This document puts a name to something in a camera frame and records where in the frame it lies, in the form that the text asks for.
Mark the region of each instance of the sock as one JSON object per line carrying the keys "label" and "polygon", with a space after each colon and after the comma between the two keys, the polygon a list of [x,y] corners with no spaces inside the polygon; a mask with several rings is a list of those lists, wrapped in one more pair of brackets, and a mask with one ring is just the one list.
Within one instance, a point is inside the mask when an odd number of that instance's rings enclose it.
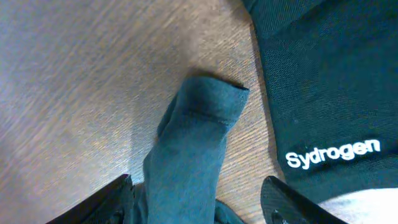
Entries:
{"label": "sock", "polygon": [[[145,195],[141,211],[147,213],[147,220],[141,215],[141,223],[215,221],[226,135],[248,94],[246,88],[214,78],[184,81],[160,122],[158,142],[144,159],[145,181],[139,191]],[[227,214],[229,220],[240,220],[220,202],[217,211],[218,217]]]}

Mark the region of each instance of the wood grain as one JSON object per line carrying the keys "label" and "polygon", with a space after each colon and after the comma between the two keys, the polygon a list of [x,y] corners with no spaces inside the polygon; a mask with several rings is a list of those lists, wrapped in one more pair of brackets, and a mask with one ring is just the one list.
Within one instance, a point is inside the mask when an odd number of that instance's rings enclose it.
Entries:
{"label": "wood grain", "polygon": [[[192,68],[251,89],[229,135],[218,198],[264,223],[262,180],[282,177],[239,0],[1,1],[0,32],[0,223],[47,222],[122,173],[142,181],[157,124]],[[392,197],[374,190],[322,205],[372,223],[388,214],[371,205]]]}

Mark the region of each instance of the printed logo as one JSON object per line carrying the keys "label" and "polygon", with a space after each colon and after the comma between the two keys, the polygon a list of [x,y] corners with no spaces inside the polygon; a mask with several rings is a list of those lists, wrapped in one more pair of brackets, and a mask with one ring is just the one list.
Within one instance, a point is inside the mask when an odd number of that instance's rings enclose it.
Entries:
{"label": "printed logo", "polygon": [[355,158],[355,155],[365,155],[369,152],[380,152],[380,142],[378,140],[366,140],[363,142],[357,142],[354,144],[345,144],[343,146],[330,147],[328,149],[313,148],[312,152],[305,153],[305,156],[297,154],[295,152],[288,152],[286,154],[287,164],[293,168],[309,169],[310,164],[317,164],[319,162],[325,162],[329,159],[344,159],[350,161]]}

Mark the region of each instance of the wooden floor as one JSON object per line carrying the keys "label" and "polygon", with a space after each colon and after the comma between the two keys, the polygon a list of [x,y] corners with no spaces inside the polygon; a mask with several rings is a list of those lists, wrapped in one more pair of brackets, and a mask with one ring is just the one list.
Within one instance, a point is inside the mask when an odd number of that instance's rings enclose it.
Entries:
{"label": "wooden floor", "polygon": [[[251,89],[217,193],[264,223],[260,186],[280,172],[253,33],[239,0],[1,1],[0,223],[47,222],[122,173],[142,181],[157,124],[198,69]],[[384,205],[372,192],[323,206],[371,223]]]}

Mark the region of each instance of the dark green fabric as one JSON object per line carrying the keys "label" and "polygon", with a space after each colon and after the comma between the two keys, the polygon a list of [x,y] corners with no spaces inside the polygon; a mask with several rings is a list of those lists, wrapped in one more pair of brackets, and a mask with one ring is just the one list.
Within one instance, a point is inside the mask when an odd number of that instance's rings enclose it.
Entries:
{"label": "dark green fabric", "polygon": [[135,223],[243,223],[215,198],[226,135],[248,94],[214,78],[184,81],[159,124],[159,140],[144,159]]}
{"label": "dark green fabric", "polygon": [[[243,2],[287,183],[314,202],[398,187],[397,1]],[[305,156],[371,139],[380,152],[326,158],[308,169],[287,163],[288,152]]]}

